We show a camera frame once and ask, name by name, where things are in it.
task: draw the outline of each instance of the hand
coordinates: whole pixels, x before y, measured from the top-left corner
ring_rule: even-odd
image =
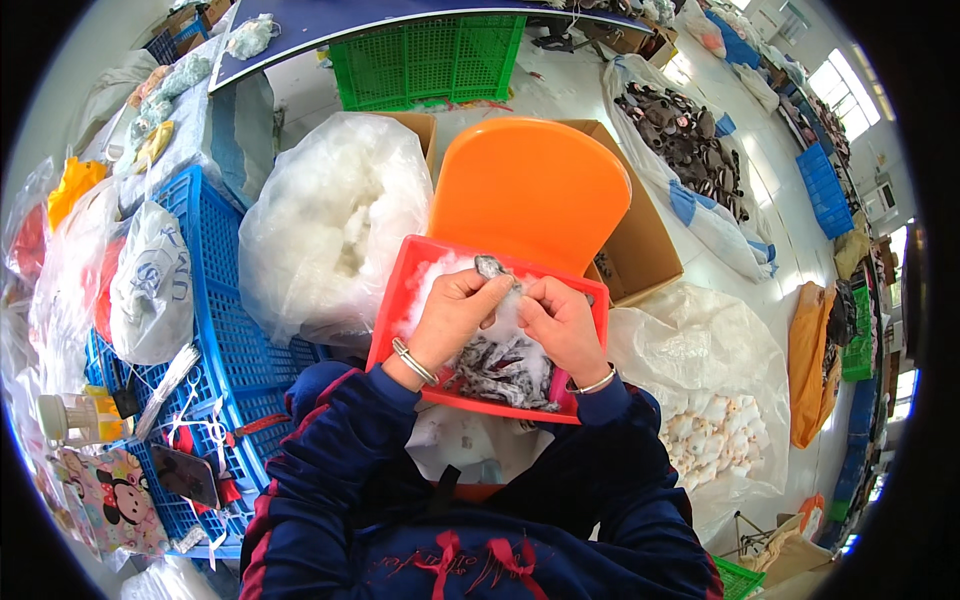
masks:
[[[437,372],[463,349],[477,327],[486,329],[493,324],[493,312],[513,284],[512,276],[486,281],[474,269],[437,277],[420,323],[407,341],[410,356],[428,371]],[[414,392],[423,385],[422,379],[396,355],[383,363],[383,371]]]
[[[580,292],[544,277],[520,299],[518,313],[519,326],[577,387],[593,385],[610,374],[587,297]]]

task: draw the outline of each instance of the white bottle cap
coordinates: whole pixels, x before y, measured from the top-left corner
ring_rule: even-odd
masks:
[[[69,428],[66,419],[66,409],[60,396],[42,394],[36,399],[36,416],[40,424],[40,431],[48,440],[58,441],[66,439]]]

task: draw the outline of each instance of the mobile phone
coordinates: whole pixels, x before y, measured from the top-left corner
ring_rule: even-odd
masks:
[[[156,478],[168,492],[189,498],[211,509],[220,510],[217,480],[213,467],[206,460],[165,445],[153,444]]]

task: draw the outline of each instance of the person's right hand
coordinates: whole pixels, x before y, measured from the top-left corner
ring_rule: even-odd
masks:
[[[550,360],[570,374],[577,387],[593,385],[610,374],[587,297],[582,293],[554,277],[544,277],[520,299],[517,320],[524,332],[543,346]]]

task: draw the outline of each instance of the minnie mouse bag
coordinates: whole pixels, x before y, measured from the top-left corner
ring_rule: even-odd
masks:
[[[60,477],[83,502],[101,556],[118,548],[160,556],[168,546],[166,531],[147,490],[140,461],[126,450],[86,456],[69,448],[60,451]]]

